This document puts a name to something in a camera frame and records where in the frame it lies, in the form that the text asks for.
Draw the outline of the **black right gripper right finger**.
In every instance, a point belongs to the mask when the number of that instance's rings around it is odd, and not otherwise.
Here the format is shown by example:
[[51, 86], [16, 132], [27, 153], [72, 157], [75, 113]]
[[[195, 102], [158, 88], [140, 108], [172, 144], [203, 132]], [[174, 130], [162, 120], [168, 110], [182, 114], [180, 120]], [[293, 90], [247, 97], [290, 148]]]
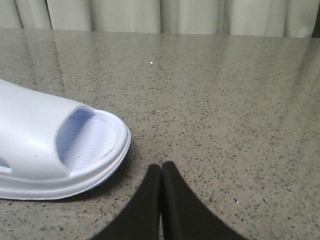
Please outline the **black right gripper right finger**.
[[243, 240], [194, 194], [172, 161], [162, 164], [161, 214], [166, 240]]

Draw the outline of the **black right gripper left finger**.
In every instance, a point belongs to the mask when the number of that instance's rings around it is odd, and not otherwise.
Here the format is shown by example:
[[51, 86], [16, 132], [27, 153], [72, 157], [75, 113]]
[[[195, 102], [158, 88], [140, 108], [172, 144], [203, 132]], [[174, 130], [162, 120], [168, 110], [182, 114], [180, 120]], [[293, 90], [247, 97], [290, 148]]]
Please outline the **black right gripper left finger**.
[[159, 238], [159, 198], [161, 168], [148, 166], [139, 188], [125, 206], [94, 240], [157, 240]]

